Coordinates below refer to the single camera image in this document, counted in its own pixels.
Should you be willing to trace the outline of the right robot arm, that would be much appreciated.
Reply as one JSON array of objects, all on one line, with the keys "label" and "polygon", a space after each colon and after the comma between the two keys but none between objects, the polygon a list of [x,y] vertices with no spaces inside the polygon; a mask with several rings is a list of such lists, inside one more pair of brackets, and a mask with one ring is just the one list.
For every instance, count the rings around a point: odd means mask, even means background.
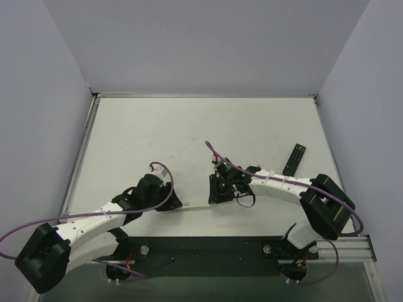
[{"label": "right robot arm", "polygon": [[209,204],[219,204],[250,196],[268,196],[301,207],[306,220],[293,223],[283,238],[302,250],[318,238],[337,240],[352,212],[353,202],[327,175],[297,179],[275,174],[257,166],[235,167],[225,158],[212,161],[214,173],[209,175]]}]

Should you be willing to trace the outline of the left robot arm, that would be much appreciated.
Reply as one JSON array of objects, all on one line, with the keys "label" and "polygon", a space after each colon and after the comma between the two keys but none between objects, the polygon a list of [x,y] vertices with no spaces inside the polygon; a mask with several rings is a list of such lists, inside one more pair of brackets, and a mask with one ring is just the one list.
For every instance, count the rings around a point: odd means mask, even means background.
[{"label": "left robot arm", "polygon": [[16,257],[15,266],[38,294],[58,285],[67,272],[106,255],[129,251],[122,227],[176,199],[172,174],[158,167],[100,209],[72,221],[38,226]]}]

